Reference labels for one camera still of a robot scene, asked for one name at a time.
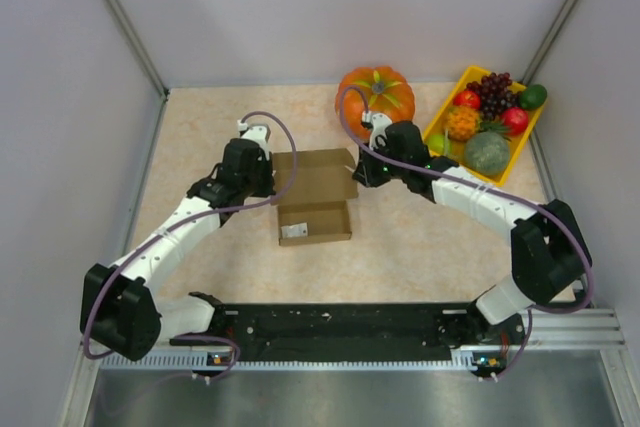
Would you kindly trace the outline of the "brown cardboard box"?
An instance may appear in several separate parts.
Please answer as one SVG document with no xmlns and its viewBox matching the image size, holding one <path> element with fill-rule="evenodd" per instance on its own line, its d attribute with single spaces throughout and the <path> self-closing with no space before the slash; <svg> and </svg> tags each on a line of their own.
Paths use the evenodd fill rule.
<svg viewBox="0 0 640 427">
<path fill-rule="evenodd" d="M 352 179 L 356 163 L 345 148 L 280 152 L 272 155 L 277 191 L 293 184 L 274 201 L 279 245 L 294 247 L 346 241 L 352 237 L 349 202 L 358 197 Z M 306 222 L 308 236 L 283 239 L 283 225 Z"/>
</svg>

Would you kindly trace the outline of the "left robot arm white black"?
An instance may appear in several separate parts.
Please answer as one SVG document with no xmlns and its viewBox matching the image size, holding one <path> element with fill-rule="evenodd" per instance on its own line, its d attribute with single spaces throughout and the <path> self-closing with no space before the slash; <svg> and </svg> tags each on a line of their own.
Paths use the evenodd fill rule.
<svg viewBox="0 0 640 427">
<path fill-rule="evenodd" d="M 161 301 L 158 293 L 186 255 L 222 228 L 250 197 L 274 195 L 273 164 L 263 125 L 248 128 L 225 146 L 212 173 L 196 181 L 169 218 L 136 249 L 113 264 L 96 264 L 84 277 L 80 330 L 95 341 L 137 361 L 157 342 L 195 334 L 216 343 L 227 321 L 212 297 L 190 294 Z"/>
</svg>

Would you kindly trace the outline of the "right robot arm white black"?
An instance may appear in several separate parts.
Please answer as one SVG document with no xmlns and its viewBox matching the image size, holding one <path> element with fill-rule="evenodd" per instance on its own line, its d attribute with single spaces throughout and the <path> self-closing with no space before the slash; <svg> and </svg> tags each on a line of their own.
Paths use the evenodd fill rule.
<svg viewBox="0 0 640 427">
<path fill-rule="evenodd" d="M 449 207 L 503 238 L 511 248 L 511 272 L 473 301 L 466 327 L 476 341 L 498 336 L 518 311 L 543 306 L 590 267 L 591 259 L 571 208 L 546 205 L 492 188 L 457 162 L 431 156 L 419 129 L 367 114 L 370 136 L 359 146 L 353 178 L 364 187 L 401 181 L 412 193 Z"/>
</svg>

